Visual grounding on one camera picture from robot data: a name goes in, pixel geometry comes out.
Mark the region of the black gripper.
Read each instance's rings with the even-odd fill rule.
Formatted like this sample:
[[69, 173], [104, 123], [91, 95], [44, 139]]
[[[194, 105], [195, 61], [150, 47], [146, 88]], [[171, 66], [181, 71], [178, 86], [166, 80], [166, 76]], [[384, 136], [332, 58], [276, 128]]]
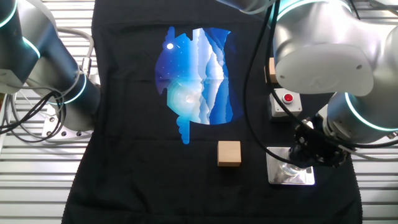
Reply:
[[295, 127], [294, 134], [300, 161], [318, 162], [321, 166], [333, 168], [341, 166], [348, 154], [339, 151], [331, 142], [317, 136], [309, 118], [303, 119], [302, 123]]

